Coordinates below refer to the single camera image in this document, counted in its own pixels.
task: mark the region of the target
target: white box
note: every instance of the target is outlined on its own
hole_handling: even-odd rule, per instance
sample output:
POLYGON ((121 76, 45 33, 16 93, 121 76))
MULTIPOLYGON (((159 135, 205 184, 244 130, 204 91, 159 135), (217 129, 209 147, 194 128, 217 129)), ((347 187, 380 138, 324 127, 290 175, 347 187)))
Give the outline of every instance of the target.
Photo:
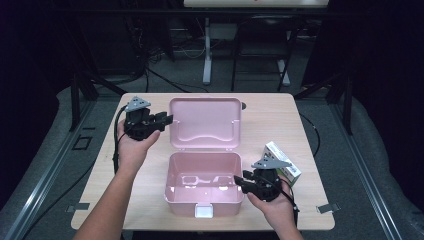
POLYGON ((290 181, 290 186, 293 186, 302 174, 299 168, 297 168, 286 154, 284 154, 284 152, 272 141, 265 145, 263 157, 265 156, 292 164, 290 167, 277 169, 278 173, 284 175, 290 181))

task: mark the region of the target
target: black bar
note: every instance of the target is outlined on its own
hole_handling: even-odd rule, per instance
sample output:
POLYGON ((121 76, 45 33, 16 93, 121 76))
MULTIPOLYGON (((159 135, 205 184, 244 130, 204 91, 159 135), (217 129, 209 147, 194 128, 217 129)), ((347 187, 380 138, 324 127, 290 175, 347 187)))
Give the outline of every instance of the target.
POLYGON ((286 15, 302 16, 309 19, 346 19, 349 21, 358 19, 363 21, 364 17, 370 16, 369 12, 327 12, 325 10, 287 9, 287 8, 236 8, 236 9, 66 9, 54 8, 50 11, 72 15, 118 15, 118 16, 137 16, 146 18, 164 18, 164 17, 183 17, 183 18, 205 18, 205 17, 249 17, 253 15, 286 15))

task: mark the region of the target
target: black mount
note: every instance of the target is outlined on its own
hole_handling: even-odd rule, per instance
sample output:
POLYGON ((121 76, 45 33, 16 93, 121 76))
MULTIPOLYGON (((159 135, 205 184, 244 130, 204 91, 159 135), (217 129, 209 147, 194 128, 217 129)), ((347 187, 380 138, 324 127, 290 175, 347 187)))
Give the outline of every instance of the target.
POLYGON ((172 123, 173 115, 167 116, 167 112, 150 114, 147 108, 150 105, 150 102, 139 97, 133 97, 128 103, 124 131, 130 138, 141 141, 156 130, 165 131, 165 126, 172 123))

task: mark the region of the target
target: wrist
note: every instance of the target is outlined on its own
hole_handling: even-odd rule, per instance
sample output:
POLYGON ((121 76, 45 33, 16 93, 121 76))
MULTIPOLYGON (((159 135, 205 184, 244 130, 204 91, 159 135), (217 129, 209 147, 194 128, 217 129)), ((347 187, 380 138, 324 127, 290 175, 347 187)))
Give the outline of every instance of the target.
POLYGON ((116 172, 116 176, 118 176, 119 178, 134 181, 135 177, 137 176, 137 172, 138 171, 127 169, 126 167, 119 167, 118 171, 116 172))

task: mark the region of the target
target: white table leg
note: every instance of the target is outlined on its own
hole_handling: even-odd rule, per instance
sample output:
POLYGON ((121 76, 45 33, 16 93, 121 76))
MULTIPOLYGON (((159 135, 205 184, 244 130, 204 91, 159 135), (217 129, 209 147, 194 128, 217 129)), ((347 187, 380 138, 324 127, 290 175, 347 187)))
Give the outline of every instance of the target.
POLYGON ((210 39, 210 25, 209 18, 205 19, 205 67, 203 69, 203 84, 211 84, 212 72, 212 55, 211 55, 211 39, 210 39))

